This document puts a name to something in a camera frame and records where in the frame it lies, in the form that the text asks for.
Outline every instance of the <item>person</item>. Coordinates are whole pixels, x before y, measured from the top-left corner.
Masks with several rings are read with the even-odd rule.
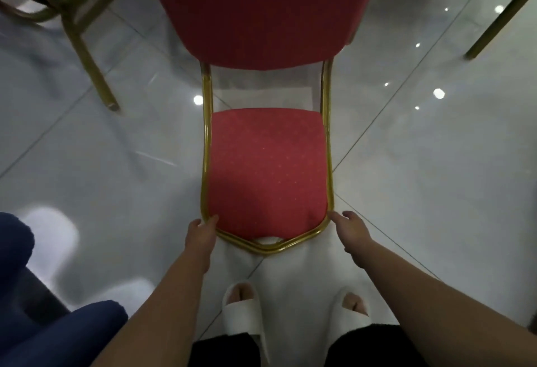
[[[357,214],[328,216],[345,251],[369,275],[400,326],[372,324],[367,301],[359,292],[342,290],[332,311],[333,343],[325,366],[537,365],[537,338],[525,328],[375,242]],[[190,223],[183,253],[93,367],[259,366],[270,359],[256,319],[257,294],[247,282],[232,286],[225,295],[223,316],[228,314],[225,325],[232,335],[192,344],[217,221],[214,216],[203,225],[201,220]]]

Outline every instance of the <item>red chair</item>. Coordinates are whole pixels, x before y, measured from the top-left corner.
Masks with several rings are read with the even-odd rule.
[[[201,212],[218,233],[273,254],[320,233],[333,209],[330,72],[368,0],[161,0],[200,60],[205,155]],[[213,113],[210,64],[272,70],[323,61],[321,113],[285,108]],[[282,240],[261,244],[260,237]]]

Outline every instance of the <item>floor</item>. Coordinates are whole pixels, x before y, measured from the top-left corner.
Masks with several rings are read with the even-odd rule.
[[[462,59],[509,1],[371,0],[335,59],[332,161],[339,211],[526,325],[537,308],[537,0]],[[199,65],[158,0],[116,0],[84,40],[120,115],[101,105],[57,21],[38,29],[0,15],[0,209],[32,227],[29,268],[67,307],[112,298],[132,314],[199,216]],[[314,108],[319,73],[215,69],[215,108]],[[330,226],[264,260],[218,240],[196,338],[222,333],[221,296],[246,278],[275,365],[322,364],[343,285],[366,286],[374,320],[396,323]]]

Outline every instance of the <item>blue fabric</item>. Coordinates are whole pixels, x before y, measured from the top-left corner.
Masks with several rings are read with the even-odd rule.
[[[15,286],[34,238],[12,214],[0,213],[0,367],[89,366],[127,321],[111,300],[92,303],[42,328],[17,306]]]

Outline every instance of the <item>person's right arm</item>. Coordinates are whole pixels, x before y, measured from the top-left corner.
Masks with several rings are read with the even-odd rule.
[[[373,241],[353,212],[330,212],[345,250],[433,366],[537,365],[537,337]]]

